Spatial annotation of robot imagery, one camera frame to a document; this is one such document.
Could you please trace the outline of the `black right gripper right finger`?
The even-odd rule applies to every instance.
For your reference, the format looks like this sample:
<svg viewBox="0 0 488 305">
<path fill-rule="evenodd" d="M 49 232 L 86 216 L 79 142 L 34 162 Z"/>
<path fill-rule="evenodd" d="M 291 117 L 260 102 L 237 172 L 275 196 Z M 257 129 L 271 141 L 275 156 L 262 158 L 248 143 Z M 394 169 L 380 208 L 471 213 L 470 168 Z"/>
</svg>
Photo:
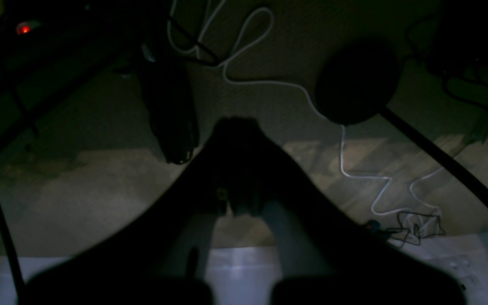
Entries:
<svg viewBox="0 0 488 305">
<path fill-rule="evenodd" d="M 245 151 L 259 187 L 250 210 L 272 230 L 283 279 L 273 305 L 464 305 L 457 281 L 341 212 L 255 119 Z"/>
</svg>

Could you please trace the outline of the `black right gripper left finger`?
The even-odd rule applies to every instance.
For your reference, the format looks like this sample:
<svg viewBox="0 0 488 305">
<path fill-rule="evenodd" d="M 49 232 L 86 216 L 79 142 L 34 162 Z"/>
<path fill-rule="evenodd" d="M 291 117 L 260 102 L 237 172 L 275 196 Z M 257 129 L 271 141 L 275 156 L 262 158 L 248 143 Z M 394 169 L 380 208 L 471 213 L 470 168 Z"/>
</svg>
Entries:
<svg viewBox="0 0 488 305">
<path fill-rule="evenodd" d="M 244 118 L 220 119 L 202 151 L 141 216 L 30 279 L 22 305 L 211 305 L 201 272 L 224 203 L 222 162 L 236 158 Z"/>
</svg>

